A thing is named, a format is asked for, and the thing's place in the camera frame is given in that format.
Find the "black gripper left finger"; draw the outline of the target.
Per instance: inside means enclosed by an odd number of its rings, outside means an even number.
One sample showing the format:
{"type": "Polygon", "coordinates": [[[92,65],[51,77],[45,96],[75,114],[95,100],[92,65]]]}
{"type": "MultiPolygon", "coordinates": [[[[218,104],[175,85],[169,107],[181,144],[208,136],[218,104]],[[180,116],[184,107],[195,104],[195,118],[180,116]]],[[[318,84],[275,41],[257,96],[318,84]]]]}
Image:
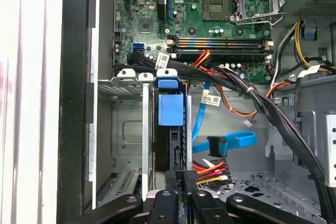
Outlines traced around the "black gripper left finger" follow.
{"type": "Polygon", "coordinates": [[[68,223],[178,223],[178,171],[165,172],[165,186],[145,194],[122,194],[68,223]]]}

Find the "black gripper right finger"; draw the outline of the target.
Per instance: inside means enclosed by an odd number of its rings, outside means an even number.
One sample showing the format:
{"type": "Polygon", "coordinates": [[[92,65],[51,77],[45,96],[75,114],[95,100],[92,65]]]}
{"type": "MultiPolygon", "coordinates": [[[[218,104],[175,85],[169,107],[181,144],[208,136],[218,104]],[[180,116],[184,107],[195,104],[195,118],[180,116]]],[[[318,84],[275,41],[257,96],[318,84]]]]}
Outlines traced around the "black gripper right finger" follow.
{"type": "Polygon", "coordinates": [[[244,194],[235,193],[222,201],[217,193],[198,187],[222,180],[226,180],[224,175],[200,178],[195,170],[183,172],[188,223],[310,223],[244,194]]]}

